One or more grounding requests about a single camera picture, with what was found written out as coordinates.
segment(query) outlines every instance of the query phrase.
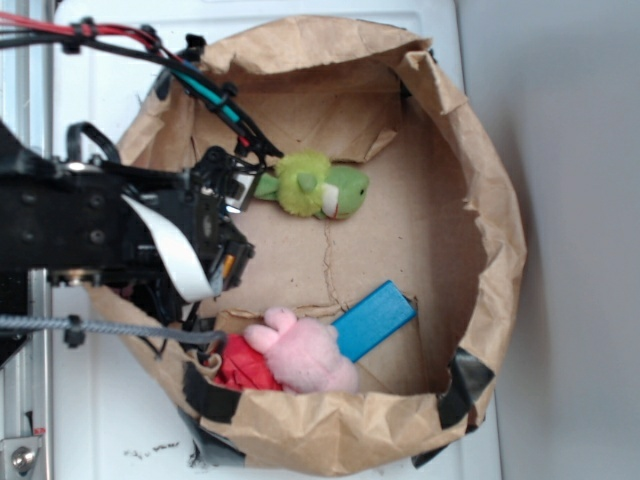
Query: green plush toy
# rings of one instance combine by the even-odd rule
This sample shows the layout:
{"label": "green plush toy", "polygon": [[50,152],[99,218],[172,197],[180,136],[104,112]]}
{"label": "green plush toy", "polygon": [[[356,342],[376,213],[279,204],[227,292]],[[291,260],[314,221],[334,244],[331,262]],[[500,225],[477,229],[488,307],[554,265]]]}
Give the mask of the green plush toy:
{"label": "green plush toy", "polygon": [[277,201],[300,217],[348,218],[360,208],[369,187],[369,177],[360,170],[332,165],[326,155],[310,150],[282,158],[275,174],[262,175],[255,197]]}

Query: bolt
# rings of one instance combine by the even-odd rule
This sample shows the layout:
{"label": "bolt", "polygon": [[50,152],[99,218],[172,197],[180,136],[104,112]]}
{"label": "bolt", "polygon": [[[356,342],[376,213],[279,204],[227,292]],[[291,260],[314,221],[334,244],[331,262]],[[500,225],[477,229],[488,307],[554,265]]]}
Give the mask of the bolt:
{"label": "bolt", "polygon": [[27,473],[35,462],[36,454],[27,447],[20,447],[11,455],[11,464],[18,473]]}
{"label": "bolt", "polygon": [[97,153],[94,153],[93,155],[91,155],[91,157],[89,157],[89,163],[91,165],[96,165],[99,167],[102,164],[102,157],[100,157],[100,155],[98,155]]}
{"label": "bolt", "polygon": [[22,194],[22,203],[24,203],[25,205],[35,205],[37,200],[38,197],[35,193],[24,192]]}
{"label": "bolt", "polygon": [[104,197],[102,195],[91,195],[89,198],[89,205],[91,208],[100,208],[104,205]]}
{"label": "bolt", "polygon": [[32,243],[35,240],[36,236],[31,233],[29,230],[25,230],[22,232],[22,241],[24,243]]}
{"label": "bolt", "polygon": [[205,238],[210,238],[213,234],[213,223],[211,222],[211,217],[204,217],[202,220],[202,233]]}
{"label": "bolt", "polygon": [[102,230],[93,230],[89,234],[89,239],[95,245],[102,245],[104,243],[104,232]]}

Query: paper bag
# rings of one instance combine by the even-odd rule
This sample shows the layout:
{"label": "paper bag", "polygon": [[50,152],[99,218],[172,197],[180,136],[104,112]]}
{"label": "paper bag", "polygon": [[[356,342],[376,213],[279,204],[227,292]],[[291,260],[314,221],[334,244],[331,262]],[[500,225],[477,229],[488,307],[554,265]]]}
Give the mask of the paper bag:
{"label": "paper bag", "polygon": [[[172,342],[156,361],[124,339],[200,434],[223,439],[246,466],[337,476],[406,457],[420,465],[484,419],[526,249],[507,174],[430,43],[388,25],[302,16],[204,52],[200,68],[238,86],[237,103],[278,148],[355,162],[371,186],[344,221],[254,200],[235,222],[256,257],[242,285],[203,313],[234,332],[275,305],[330,322],[389,279],[418,310],[358,362],[357,395],[231,392]],[[212,145],[232,150],[235,138],[170,81],[151,91],[120,149],[126,163],[180,170]],[[106,288],[90,293],[107,318],[154,322]]]}

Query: pink plush toy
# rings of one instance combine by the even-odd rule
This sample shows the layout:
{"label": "pink plush toy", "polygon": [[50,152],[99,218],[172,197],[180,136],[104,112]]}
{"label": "pink plush toy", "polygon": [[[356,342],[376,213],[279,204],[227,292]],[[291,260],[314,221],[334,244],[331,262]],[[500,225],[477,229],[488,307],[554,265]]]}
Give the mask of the pink plush toy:
{"label": "pink plush toy", "polygon": [[358,371],[338,350],[338,331],[314,318],[297,319],[287,308],[271,308],[266,325],[251,325],[244,336],[262,353],[285,391],[358,391]]}

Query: teal wire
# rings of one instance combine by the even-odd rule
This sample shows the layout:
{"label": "teal wire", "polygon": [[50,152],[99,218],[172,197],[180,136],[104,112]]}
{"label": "teal wire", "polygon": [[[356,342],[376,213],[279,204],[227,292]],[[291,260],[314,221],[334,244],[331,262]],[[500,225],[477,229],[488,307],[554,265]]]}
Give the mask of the teal wire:
{"label": "teal wire", "polygon": [[[202,86],[201,84],[199,84],[196,80],[194,80],[193,78],[189,78],[187,77],[185,74],[181,73],[181,72],[177,72],[175,70],[171,70],[171,73],[173,73],[176,77],[178,77],[180,80],[182,80],[184,83],[186,83],[187,85],[189,85],[191,88],[193,88],[193,90],[200,94],[201,96],[203,96],[204,98],[206,98],[207,100],[209,100],[211,103],[213,103],[214,105],[221,105],[222,104],[222,98],[218,95],[216,95],[215,93],[213,93],[211,90],[205,88],[204,86]],[[240,117],[238,116],[238,114],[236,112],[234,112],[228,105],[224,105],[222,107],[222,111],[224,112],[224,114],[229,117],[229,119],[233,122],[233,123],[238,123],[240,121]]]}

